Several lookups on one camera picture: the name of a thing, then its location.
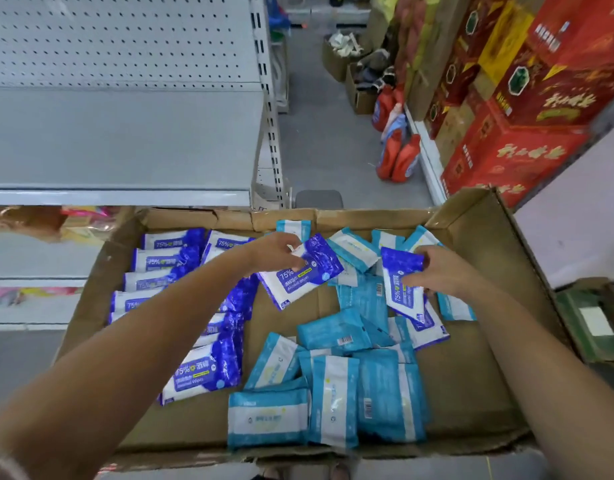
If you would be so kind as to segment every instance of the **torn cardboard edge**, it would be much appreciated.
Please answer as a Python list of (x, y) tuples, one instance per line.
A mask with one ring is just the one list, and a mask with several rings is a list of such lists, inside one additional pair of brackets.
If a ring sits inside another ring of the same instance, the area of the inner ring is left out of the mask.
[[(153, 231), (207, 226), (260, 235), (275, 229), (275, 222), (280, 218), (311, 220), (313, 232), (329, 235), (346, 225), (361, 235), (368, 235), (372, 228), (408, 235), (417, 225), (427, 225), (442, 242), (524, 304), (559, 340), (567, 340), (543, 274), (500, 197), (491, 189), (463, 189), (437, 210), (294, 209), (249, 213), (150, 209), (126, 222), (103, 246), (59, 356), (103, 328), (108, 299), (121, 286), (131, 250), (145, 227)], [(510, 266), (514, 273), (508, 272)], [(266, 293), (259, 292), (254, 317), (245, 329), (244, 379), (268, 333), (295, 335), (297, 324), (336, 311), (338, 303), (332, 287), (319, 287), (317, 292), (307, 294), (283, 312), (273, 306)], [(513, 446), (527, 434), (527, 424), (478, 323), (445, 324), (452, 339), (417, 353), (434, 417), (427, 428), (429, 441), (405, 445), (362, 444), (345, 454), (365, 458), (475, 454)], [(471, 387), (474, 383), (481, 387)], [(199, 395), (166, 408), (152, 406), (111, 462), (116, 463), (117, 469), (141, 469), (147, 464), (149, 468), (164, 468), (254, 459), (307, 460), (311, 455), (335, 453), (315, 445), (227, 451), (222, 447), (226, 438), (227, 398), (234, 390), (237, 389)]]

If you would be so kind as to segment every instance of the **pegboard panel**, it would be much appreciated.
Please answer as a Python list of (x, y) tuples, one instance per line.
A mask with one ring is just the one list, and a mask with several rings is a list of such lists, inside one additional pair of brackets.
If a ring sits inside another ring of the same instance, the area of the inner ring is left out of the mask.
[(261, 82), (249, 3), (0, 0), (0, 86), (246, 89)]
[(280, 206), (289, 209), (286, 194), (283, 190), (282, 164), (280, 159), (280, 132), (278, 129), (278, 108), (271, 73), (271, 40), (269, 37), (269, 22), (264, 0), (249, 0), (251, 25), (254, 32), (255, 54), (257, 57), (258, 76), (266, 94), (266, 128), (263, 135), (263, 149), (260, 153), (257, 183), (275, 188), (274, 200), (280, 201)]

